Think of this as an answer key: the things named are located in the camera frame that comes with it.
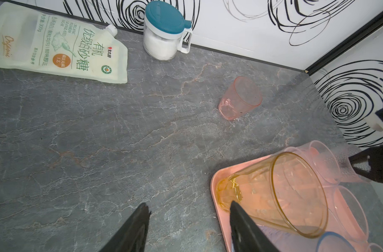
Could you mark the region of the frosted textured glass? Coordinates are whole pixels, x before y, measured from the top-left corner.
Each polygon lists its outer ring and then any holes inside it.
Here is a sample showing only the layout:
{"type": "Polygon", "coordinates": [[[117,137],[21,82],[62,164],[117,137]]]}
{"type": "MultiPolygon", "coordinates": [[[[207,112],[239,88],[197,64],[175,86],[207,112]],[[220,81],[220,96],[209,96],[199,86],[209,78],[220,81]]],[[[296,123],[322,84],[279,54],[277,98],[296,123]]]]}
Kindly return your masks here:
{"type": "Polygon", "coordinates": [[[287,147],[283,151],[302,157],[313,168],[322,186],[335,186],[341,182],[369,182],[355,172],[349,161],[349,157],[361,152],[357,146],[344,143],[330,149],[322,142],[313,140],[300,147],[287,147]]]}

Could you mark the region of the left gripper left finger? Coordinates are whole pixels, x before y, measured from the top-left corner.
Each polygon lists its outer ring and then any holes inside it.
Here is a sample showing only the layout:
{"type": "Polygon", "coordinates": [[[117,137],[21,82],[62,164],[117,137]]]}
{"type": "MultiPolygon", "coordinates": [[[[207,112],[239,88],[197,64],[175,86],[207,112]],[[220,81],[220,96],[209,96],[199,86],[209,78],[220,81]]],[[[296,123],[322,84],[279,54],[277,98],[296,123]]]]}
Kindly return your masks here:
{"type": "Polygon", "coordinates": [[[143,252],[151,211],[141,203],[100,252],[143,252]]]}

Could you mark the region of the pink tray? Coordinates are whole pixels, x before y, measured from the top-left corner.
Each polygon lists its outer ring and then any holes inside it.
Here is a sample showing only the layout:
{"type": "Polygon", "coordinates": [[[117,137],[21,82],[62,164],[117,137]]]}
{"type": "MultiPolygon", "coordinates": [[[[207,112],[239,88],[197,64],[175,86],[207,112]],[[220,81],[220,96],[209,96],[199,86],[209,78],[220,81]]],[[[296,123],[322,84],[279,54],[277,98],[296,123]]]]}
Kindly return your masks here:
{"type": "Polygon", "coordinates": [[[314,239],[331,231],[354,244],[368,246],[368,225],[354,215],[356,207],[344,198],[345,188],[326,185],[312,161],[319,152],[281,152],[219,170],[211,194],[227,250],[232,248],[230,206],[237,202],[259,227],[314,239]]]}

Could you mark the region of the clear faceted glass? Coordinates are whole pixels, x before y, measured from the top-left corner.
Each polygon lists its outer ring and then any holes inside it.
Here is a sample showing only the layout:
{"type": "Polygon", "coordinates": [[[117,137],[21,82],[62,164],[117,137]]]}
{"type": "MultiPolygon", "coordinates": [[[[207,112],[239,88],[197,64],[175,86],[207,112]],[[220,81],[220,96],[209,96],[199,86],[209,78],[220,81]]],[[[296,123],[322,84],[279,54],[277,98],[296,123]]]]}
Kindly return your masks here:
{"type": "Polygon", "coordinates": [[[365,243],[369,237],[366,215],[355,195],[346,187],[324,187],[328,203],[327,231],[335,232],[348,241],[365,243]]]}

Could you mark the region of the amber glass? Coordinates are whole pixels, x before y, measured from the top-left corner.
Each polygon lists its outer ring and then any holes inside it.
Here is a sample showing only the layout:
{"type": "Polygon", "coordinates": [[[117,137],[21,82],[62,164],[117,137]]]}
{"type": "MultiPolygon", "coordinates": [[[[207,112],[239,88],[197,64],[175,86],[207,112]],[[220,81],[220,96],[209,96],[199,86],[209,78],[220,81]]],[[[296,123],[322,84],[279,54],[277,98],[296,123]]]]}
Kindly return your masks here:
{"type": "Polygon", "coordinates": [[[321,236],[328,223],[318,176],[292,152],[271,155],[220,180],[215,196],[224,211],[236,201],[256,224],[306,238],[321,236]]]}

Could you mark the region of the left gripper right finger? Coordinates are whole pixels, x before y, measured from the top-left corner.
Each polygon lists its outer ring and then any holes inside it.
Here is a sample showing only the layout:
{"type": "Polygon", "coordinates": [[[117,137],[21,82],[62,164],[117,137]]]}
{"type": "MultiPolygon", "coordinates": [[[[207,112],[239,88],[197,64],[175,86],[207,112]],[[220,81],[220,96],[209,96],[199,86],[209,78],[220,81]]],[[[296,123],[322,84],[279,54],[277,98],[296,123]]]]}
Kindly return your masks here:
{"type": "Polygon", "coordinates": [[[230,227],[235,252],[278,252],[236,201],[232,201],[230,206],[230,227]]]}

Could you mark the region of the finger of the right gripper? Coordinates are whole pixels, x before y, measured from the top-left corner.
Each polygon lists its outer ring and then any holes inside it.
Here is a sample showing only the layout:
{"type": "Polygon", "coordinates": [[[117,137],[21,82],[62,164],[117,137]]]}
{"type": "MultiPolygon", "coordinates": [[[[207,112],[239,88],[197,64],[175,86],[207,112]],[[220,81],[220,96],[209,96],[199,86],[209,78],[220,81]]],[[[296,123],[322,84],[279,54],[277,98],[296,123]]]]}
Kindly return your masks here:
{"type": "Polygon", "coordinates": [[[383,184],[383,144],[350,156],[349,162],[358,175],[383,184]]]}

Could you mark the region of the blue glass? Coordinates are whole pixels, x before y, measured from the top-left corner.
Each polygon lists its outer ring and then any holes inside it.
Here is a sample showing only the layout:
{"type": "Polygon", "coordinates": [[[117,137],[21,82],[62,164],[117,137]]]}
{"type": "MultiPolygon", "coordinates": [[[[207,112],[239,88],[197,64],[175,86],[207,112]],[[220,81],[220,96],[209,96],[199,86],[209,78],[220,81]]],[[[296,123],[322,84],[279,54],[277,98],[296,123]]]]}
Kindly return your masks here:
{"type": "Polygon", "coordinates": [[[316,252],[356,252],[356,250],[341,235],[325,232],[317,242],[316,252]]]}

